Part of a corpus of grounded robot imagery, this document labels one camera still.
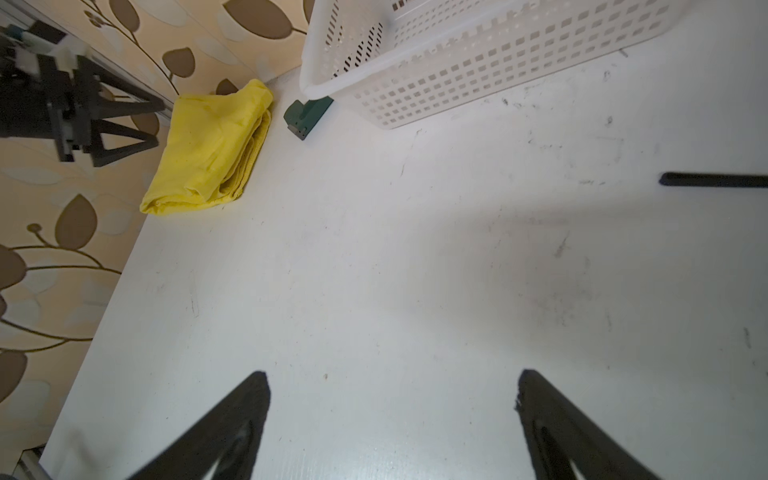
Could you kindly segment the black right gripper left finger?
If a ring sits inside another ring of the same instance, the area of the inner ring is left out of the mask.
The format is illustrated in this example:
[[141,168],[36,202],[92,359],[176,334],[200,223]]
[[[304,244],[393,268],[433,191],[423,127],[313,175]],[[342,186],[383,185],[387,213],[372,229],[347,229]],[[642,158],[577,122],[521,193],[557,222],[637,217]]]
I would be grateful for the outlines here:
[[255,371],[134,479],[249,479],[270,407],[267,374]]

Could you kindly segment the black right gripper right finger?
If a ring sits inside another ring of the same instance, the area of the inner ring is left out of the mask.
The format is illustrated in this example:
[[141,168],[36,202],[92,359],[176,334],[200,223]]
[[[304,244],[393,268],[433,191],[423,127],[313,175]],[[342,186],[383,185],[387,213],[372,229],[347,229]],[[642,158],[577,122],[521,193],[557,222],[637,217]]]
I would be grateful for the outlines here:
[[655,479],[543,375],[524,370],[515,405],[538,479]]

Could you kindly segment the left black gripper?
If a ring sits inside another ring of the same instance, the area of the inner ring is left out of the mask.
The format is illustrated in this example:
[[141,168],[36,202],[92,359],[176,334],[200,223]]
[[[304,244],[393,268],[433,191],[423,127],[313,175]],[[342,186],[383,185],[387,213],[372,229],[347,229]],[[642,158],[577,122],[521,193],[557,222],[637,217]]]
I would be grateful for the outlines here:
[[[59,160],[72,162],[72,77],[76,68],[77,105],[90,119],[157,113],[166,108],[160,97],[78,56],[83,52],[81,40],[39,20],[26,29],[13,24],[1,28],[3,138],[51,140]],[[101,168],[158,146],[154,135],[93,120],[87,153],[93,166]]]

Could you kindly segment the yellow trousers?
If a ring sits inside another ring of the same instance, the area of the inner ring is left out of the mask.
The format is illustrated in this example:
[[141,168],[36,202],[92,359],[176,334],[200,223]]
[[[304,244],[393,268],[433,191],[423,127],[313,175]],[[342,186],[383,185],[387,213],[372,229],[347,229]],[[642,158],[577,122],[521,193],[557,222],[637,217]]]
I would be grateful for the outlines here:
[[240,198],[271,125],[272,92],[252,80],[228,95],[182,95],[140,211],[164,216]]

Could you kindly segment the dark green pipe wrench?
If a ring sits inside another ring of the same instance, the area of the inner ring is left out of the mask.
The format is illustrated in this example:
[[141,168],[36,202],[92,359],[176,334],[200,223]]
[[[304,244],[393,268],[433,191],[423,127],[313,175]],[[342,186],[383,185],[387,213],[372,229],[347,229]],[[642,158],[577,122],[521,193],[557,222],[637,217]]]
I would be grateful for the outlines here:
[[286,109],[283,118],[288,129],[300,140],[305,140],[332,104],[330,97],[305,103],[295,100]]

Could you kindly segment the white plastic laundry basket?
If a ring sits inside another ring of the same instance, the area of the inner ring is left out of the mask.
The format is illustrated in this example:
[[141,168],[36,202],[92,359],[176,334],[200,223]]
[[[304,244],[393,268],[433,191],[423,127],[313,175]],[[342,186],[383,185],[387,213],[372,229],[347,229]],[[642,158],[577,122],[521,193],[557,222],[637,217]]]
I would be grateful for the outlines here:
[[300,88],[394,129],[646,41],[675,0],[318,1]]

